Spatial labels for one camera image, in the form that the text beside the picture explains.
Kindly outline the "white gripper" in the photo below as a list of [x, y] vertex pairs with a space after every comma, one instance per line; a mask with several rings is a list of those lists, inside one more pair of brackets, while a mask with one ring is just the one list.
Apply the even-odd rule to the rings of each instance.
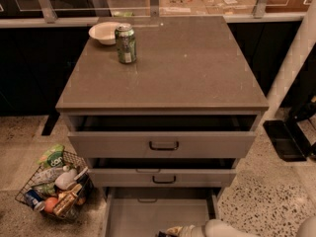
[[166, 230], [166, 234], [179, 237], [204, 237], [200, 226], [175, 226]]

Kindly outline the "black robot base tray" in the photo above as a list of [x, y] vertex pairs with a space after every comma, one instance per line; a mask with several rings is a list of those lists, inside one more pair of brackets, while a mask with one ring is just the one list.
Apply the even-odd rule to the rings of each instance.
[[296, 121], [266, 120], [263, 127], [283, 161], [306, 161], [308, 157], [316, 157], [316, 144], [307, 139]]

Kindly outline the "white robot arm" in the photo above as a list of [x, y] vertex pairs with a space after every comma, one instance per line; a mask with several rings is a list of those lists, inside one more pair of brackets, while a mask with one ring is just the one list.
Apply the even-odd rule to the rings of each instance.
[[[285, 59], [268, 93], [269, 109], [264, 119], [273, 118], [294, 79], [316, 42], [316, 0], [310, 4], [302, 23], [290, 45]], [[239, 231], [218, 219], [208, 220], [202, 226], [176, 226], [165, 231], [175, 237], [259, 237]]]

